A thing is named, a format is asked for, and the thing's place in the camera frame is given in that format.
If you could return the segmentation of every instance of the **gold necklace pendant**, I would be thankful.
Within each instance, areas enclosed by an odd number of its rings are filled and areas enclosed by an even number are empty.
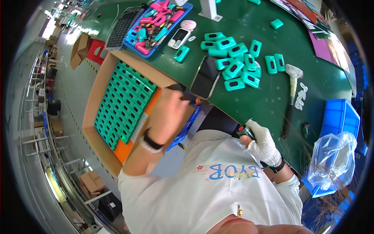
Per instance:
[[[242,214],[243,214],[243,210],[240,209],[240,205],[237,206],[237,217],[238,218],[241,218],[242,217]]]

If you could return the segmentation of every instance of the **hand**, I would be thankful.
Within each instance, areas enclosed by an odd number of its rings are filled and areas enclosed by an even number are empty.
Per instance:
[[[165,144],[182,121],[190,101],[182,101],[181,91],[164,89],[150,115],[149,137],[159,145]]]
[[[275,143],[269,132],[269,129],[261,127],[258,123],[248,120],[247,125],[255,135],[256,140],[251,140],[249,136],[240,136],[241,142],[247,147],[247,150],[258,160],[269,166],[277,166],[281,162],[281,154],[275,148]]]

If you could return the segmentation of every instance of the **pink device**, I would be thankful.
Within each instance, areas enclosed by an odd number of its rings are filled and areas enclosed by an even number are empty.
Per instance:
[[[177,21],[177,19],[179,19],[179,17],[181,17],[183,15],[184,11],[182,10],[179,10],[177,12],[174,13],[174,15],[170,18],[170,21]]]
[[[163,4],[160,3],[160,5],[162,6],[162,8],[163,8],[164,10],[166,10],[166,9],[168,8],[168,4],[169,4],[169,0],[166,0],[165,2],[163,2]]]
[[[137,31],[137,32],[138,32],[139,30],[141,30],[141,29],[142,29],[141,26],[135,26],[135,27],[133,28],[133,30],[134,30],[134,31]]]
[[[145,41],[135,43],[135,48],[138,46],[145,47]]]
[[[147,24],[149,21],[151,21],[152,17],[144,17],[139,20],[140,24]]]
[[[193,31],[196,28],[196,22],[193,20],[183,20],[181,23],[181,28],[186,29],[188,31]]]
[[[166,15],[161,15],[161,17],[155,21],[155,23],[153,24],[154,26],[160,26],[160,24],[164,23],[166,20]]]
[[[161,18],[161,16],[162,15],[160,15],[160,14],[157,14],[157,15],[153,16],[151,18],[151,20],[149,21],[149,23],[154,24],[159,18]]]
[[[165,14],[171,13],[171,12],[173,12],[173,9],[162,10],[158,14],[165,15]]]
[[[163,7],[159,3],[152,3],[150,7],[155,9],[158,12],[163,10]]]
[[[137,46],[136,49],[139,50],[140,52],[142,52],[145,55],[149,54],[149,51],[146,48],[144,48],[143,46]]]

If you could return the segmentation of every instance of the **white cotton glove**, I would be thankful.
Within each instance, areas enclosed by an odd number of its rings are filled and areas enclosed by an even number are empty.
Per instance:
[[[281,161],[281,154],[275,148],[275,143],[269,132],[269,129],[261,127],[258,123],[248,120],[245,124],[253,132],[256,140],[244,135],[240,137],[243,144],[248,144],[246,151],[249,151],[256,159],[266,163],[269,166],[276,166]]]

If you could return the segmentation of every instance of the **red stool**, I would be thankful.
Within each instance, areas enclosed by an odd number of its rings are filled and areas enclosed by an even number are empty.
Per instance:
[[[105,46],[105,42],[91,38],[87,58],[101,65],[104,59],[100,57],[100,54],[102,50],[104,49],[104,46]]]

